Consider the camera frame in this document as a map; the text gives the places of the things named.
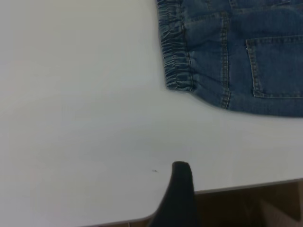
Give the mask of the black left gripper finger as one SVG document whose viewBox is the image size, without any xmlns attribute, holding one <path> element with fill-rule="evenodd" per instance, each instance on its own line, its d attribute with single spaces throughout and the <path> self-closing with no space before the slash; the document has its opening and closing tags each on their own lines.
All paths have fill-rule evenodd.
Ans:
<svg viewBox="0 0 303 227">
<path fill-rule="evenodd" d="M 155 227 L 199 226 L 193 176 L 186 162 L 174 162 L 165 195 L 153 216 Z"/>
</svg>

